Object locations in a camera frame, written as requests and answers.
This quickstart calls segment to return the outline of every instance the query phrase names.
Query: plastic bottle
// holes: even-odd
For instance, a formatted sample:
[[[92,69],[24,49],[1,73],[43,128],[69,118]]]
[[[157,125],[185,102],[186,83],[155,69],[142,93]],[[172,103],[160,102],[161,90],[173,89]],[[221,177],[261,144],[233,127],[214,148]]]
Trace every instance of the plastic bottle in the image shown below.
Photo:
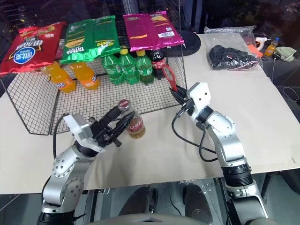
[[[69,65],[75,73],[76,78],[88,90],[97,90],[100,81],[96,78],[94,71],[88,67],[86,62],[76,62]]]
[[[271,44],[268,46],[267,50],[264,53],[265,57],[271,57],[276,49],[276,46],[278,45],[279,38],[275,38],[274,41],[271,42]]]
[[[119,85],[124,83],[124,76],[122,74],[121,68],[118,65],[118,59],[114,55],[107,55],[102,58],[102,66],[106,73],[108,74],[109,80]]]
[[[149,83],[153,83],[154,76],[151,60],[148,58],[148,56],[145,55],[145,50],[136,51],[136,54],[138,58],[135,65],[137,68],[137,72],[140,75],[140,80],[146,85]]]
[[[164,76],[164,73],[161,69],[162,65],[165,64],[165,55],[161,50],[153,50],[149,53],[149,57],[152,62],[153,67],[153,75],[158,79],[161,80]]]
[[[65,70],[60,68],[57,62],[42,67],[41,71],[49,75],[50,81],[54,83],[59,90],[68,93],[76,89],[76,82],[72,80]]]
[[[146,129],[140,114],[131,107],[130,101],[123,99],[118,103],[118,108],[122,112],[122,116],[126,116],[131,112],[135,112],[127,131],[132,138],[141,138],[144,136]]]
[[[140,81],[135,69],[135,59],[128,54],[127,48],[123,48],[120,51],[119,65],[127,83],[135,84]]]

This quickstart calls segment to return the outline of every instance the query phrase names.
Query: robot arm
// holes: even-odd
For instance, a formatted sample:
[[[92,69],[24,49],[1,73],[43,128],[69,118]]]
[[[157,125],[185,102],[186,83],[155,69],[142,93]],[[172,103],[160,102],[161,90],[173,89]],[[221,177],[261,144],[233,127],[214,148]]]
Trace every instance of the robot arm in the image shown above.
[[[83,191],[84,176],[98,153],[114,142],[120,146],[117,137],[125,130],[134,112],[121,119],[114,129],[108,124],[120,115],[114,107],[100,121],[90,118],[89,124],[79,114],[64,117],[76,141],[53,163],[52,174],[43,191],[42,212],[38,225],[73,225],[74,211]]]
[[[236,135],[235,123],[209,107],[211,95],[207,83],[196,83],[181,97],[186,102],[182,110],[197,121],[197,126],[198,123],[204,126],[214,142],[226,181],[225,190],[231,197],[227,202],[231,222],[244,225],[253,219],[268,218],[257,184],[251,177],[243,145]]]

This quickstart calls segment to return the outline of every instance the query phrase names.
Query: bottle cap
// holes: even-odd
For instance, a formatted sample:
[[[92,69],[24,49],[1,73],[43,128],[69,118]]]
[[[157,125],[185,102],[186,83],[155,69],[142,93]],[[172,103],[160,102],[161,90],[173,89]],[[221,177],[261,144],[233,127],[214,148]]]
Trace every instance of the bottle cap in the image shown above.
[[[120,54],[121,55],[126,55],[128,53],[128,49],[126,46],[121,46]]]
[[[119,101],[119,103],[118,103],[118,108],[121,111],[127,110],[130,107],[131,107],[131,103],[129,100],[123,99],[123,100]]]
[[[144,56],[146,54],[145,50],[136,51],[137,56]]]

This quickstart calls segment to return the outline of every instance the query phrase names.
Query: green chip bag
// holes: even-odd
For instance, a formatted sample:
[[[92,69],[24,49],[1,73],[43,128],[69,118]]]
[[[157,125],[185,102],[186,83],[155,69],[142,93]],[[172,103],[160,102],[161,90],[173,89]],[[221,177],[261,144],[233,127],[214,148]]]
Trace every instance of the green chip bag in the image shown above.
[[[103,16],[69,25],[60,62],[92,61],[119,51],[115,16]]]

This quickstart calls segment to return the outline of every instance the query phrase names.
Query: red chip bag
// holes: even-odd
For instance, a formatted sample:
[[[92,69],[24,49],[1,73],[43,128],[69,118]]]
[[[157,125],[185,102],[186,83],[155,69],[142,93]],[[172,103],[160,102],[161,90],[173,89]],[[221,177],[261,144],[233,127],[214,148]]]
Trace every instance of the red chip bag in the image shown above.
[[[0,64],[0,76],[29,72],[53,63],[65,22],[19,29]]]

